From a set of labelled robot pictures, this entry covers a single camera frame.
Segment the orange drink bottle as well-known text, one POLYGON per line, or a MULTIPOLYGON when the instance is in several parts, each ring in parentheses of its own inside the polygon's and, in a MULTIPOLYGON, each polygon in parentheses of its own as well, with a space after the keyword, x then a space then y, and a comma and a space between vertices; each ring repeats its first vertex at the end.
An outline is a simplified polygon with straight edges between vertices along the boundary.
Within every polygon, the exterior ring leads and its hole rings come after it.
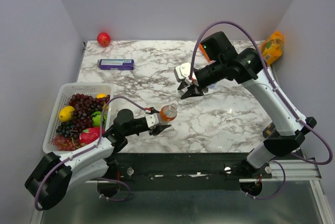
POLYGON ((168 124, 173 121, 177 116, 177 104, 172 103, 165 105, 161 108, 160 112, 161 121, 164 124, 168 124))

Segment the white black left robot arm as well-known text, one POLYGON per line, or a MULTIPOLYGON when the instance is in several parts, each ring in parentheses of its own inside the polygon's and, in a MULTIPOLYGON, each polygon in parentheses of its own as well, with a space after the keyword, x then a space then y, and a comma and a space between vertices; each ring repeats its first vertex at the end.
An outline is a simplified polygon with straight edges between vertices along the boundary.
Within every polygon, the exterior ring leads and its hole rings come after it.
POLYGON ((113 178, 116 167, 106 159, 127 145, 128 136, 142 132, 156 136, 168 127, 170 124, 154 108, 137 119, 130 109, 122 109, 111 127, 92 143, 60 155, 45 154, 25 182, 25 188, 35 198, 35 208, 38 211, 53 208, 74 185, 98 177, 113 178))

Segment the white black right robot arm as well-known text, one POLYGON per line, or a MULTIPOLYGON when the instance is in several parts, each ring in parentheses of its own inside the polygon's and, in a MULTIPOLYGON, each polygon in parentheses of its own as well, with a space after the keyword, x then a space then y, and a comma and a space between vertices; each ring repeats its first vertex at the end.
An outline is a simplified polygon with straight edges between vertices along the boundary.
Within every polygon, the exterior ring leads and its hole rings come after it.
POLYGON ((274 157, 283 157, 299 148, 317 122, 297 110, 286 95, 279 96, 281 88, 254 49, 237 53, 222 31, 205 38, 201 44, 212 63, 195 70, 191 70, 190 63, 175 67, 178 89, 187 89, 181 98, 203 96, 208 86, 223 79, 235 80, 257 99, 272 120, 270 133, 265 133, 263 143, 241 164, 241 173, 252 178, 274 157))

